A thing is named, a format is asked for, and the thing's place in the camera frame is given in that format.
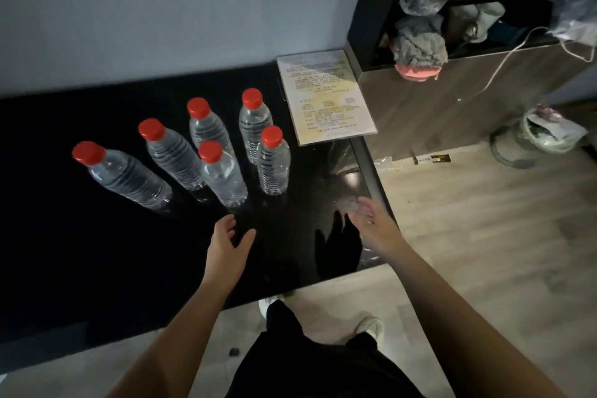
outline person's right arm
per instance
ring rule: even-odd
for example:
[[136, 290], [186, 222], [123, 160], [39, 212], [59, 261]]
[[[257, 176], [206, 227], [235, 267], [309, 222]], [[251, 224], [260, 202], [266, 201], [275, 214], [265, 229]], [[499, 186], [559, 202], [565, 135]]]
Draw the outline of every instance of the person's right arm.
[[379, 202], [359, 201], [349, 218], [404, 285], [457, 397], [565, 396], [407, 244]]

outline bottle cap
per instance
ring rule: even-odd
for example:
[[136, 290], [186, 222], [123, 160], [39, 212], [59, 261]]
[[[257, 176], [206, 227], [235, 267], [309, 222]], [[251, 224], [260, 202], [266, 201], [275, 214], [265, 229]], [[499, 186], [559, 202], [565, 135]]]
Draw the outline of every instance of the bottle cap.
[[222, 157], [222, 147], [215, 140], [207, 140], [199, 145], [199, 156], [208, 164], [214, 164]]
[[191, 117], [196, 120], [203, 120], [211, 113], [210, 105], [204, 98], [193, 98], [187, 103], [187, 109]]
[[268, 148], [276, 148], [282, 143], [282, 130], [278, 126], [268, 126], [261, 131], [261, 139], [263, 144]]
[[166, 134], [166, 128], [155, 118], [148, 118], [139, 124], [139, 134], [149, 142], [157, 142]]
[[249, 110], [255, 110], [263, 104], [263, 95], [257, 89], [246, 89], [243, 92], [243, 105]]
[[106, 157], [106, 150], [95, 142], [79, 142], [73, 148], [73, 157], [81, 164], [99, 164]]

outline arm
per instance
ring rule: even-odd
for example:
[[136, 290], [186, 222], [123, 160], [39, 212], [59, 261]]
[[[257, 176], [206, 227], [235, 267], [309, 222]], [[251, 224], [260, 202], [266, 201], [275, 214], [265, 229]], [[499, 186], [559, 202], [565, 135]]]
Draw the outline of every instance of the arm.
[[201, 285], [108, 394], [109, 398], [186, 398], [199, 369], [215, 319], [243, 274], [255, 230], [238, 247], [230, 238], [236, 221], [228, 214], [216, 222], [207, 250]]
[[349, 218], [404, 285], [456, 396], [565, 396], [407, 244], [381, 204], [359, 200]]

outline gray wall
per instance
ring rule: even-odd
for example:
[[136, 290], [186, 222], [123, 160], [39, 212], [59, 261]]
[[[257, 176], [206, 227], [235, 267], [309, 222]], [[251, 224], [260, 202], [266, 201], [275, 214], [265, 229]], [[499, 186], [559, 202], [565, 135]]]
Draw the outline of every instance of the gray wall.
[[0, 94], [343, 47], [356, 0], [0, 0]]
[[597, 98], [597, 63], [543, 98], [546, 104], [565, 104]]

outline light wood flooring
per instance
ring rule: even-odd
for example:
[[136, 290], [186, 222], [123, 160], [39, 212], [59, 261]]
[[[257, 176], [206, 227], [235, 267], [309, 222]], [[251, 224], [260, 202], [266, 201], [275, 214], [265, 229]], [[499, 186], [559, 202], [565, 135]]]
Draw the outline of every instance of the light wood flooring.
[[[597, 396], [597, 165], [582, 151], [546, 156], [531, 170], [498, 164], [486, 144], [450, 153], [451, 163], [407, 159], [380, 172], [404, 236], [564, 392]], [[388, 266], [300, 289], [288, 304], [320, 342], [380, 317], [382, 351], [424, 395], [453, 396]], [[264, 328], [257, 304], [222, 312], [191, 396], [223, 397]], [[0, 398], [103, 396], [154, 337], [9, 373]], [[240, 357], [229, 357], [233, 347]]]

